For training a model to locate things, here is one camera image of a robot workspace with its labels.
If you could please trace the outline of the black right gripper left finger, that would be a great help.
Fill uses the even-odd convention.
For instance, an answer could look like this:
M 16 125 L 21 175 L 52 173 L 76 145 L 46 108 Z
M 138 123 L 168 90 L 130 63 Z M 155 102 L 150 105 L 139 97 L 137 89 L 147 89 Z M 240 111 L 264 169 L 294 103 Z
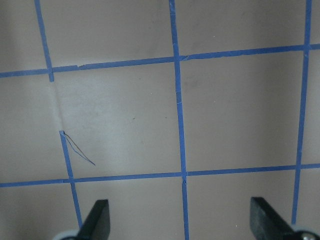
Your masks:
M 81 240 L 107 240 L 111 232 L 110 208 L 107 199 L 97 200 L 80 228 Z

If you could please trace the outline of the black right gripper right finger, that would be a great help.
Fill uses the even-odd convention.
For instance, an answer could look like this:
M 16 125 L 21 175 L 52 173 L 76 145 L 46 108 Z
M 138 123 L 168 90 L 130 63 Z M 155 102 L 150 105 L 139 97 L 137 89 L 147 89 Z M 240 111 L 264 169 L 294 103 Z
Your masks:
M 256 240 L 297 240 L 296 232 L 263 197 L 251 197 L 250 230 Z

